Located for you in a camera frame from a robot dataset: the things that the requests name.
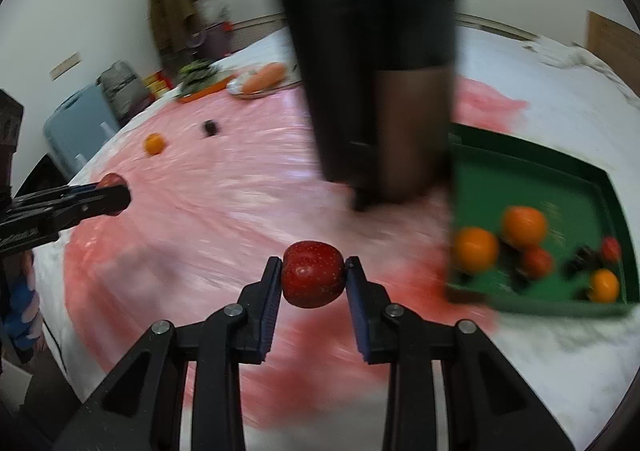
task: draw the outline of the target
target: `red apple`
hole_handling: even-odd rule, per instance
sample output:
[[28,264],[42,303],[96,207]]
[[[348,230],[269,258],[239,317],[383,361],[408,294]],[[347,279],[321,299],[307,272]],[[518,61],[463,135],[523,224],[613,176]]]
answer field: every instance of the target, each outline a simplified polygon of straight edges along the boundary
[[299,241],[284,254],[282,293],[292,305],[317,308],[331,303],[344,290],[342,254],[320,241]]
[[[127,188],[129,187],[129,185],[127,184],[127,181],[117,173],[107,173],[95,185],[95,188],[101,189],[103,187],[112,187],[112,186],[124,186]],[[121,212],[122,211],[115,211],[115,212],[108,212],[107,214],[109,216],[117,216]]]
[[620,249],[620,244],[616,238],[607,236],[602,238],[600,253],[605,261],[615,263],[620,259],[620,256],[622,256],[622,249]]
[[542,247],[529,247],[522,254],[520,264],[527,276],[539,279],[553,270],[554,258]]

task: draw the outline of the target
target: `black clamp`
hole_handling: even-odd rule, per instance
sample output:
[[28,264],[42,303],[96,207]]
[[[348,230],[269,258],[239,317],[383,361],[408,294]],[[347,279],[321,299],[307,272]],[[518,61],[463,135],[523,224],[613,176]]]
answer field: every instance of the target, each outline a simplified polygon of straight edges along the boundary
[[[259,365],[271,348],[282,262],[270,257],[258,283],[193,325],[157,321],[113,368],[61,434],[54,451],[177,451],[186,370],[196,361],[191,450],[244,451],[239,363]],[[442,363],[451,451],[573,450],[527,383],[470,320],[426,322],[391,303],[346,261],[358,349],[390,363],[384,451],[435,451],[432,362]]]
[[[126,186],[99,188],[95,183],[62,186],[8,200],[0,211],[0,260],[56,241],[60,231],[92,216],[124,211],[130,202]],[[0,265],[1,343],[15,352],[20,362],[26,363],[33,357],[33,351],[16,348],[2,328],[9,306],[10,284]]]

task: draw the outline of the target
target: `orange plate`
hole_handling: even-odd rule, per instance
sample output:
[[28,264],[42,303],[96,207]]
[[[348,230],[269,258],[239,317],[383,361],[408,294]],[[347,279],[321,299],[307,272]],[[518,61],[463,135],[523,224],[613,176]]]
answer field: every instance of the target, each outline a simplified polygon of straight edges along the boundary
[[219,92],[220,90],[224,90],[228,82],[233,79],[233,75],[225,77],[222,81],[215,82],[211,86],[208,86],[204,90],[200,90],[191,95],[187,95],[186,97],[178,97],[178,102],[191,102],[192,100],[196,100],[197,98],[204,97],[205,95],[214,94]]

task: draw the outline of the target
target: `wall socket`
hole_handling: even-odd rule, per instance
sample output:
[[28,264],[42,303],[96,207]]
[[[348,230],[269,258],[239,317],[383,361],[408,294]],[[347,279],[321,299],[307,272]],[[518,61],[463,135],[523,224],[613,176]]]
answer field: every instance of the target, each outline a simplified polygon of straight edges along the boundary
[[60,63],[58,66],[53,68],[52,71],[49,72],[49,75],[51,76],[51,80],[55,81],[63,73],[65,73],[67,70],[76,66],[79,62],[81,62],[80,54],[76,52],[71,57],[69,57],[68,59],[65,59],[62,63]]

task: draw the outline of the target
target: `hanging clothes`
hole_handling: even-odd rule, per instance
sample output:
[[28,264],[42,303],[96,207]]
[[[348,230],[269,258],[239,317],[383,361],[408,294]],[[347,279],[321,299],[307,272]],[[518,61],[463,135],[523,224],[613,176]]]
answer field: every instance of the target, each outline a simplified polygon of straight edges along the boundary
[[149,16],[160,53],[183,50],[187,39],[203,28],[191,0],[149,0]]

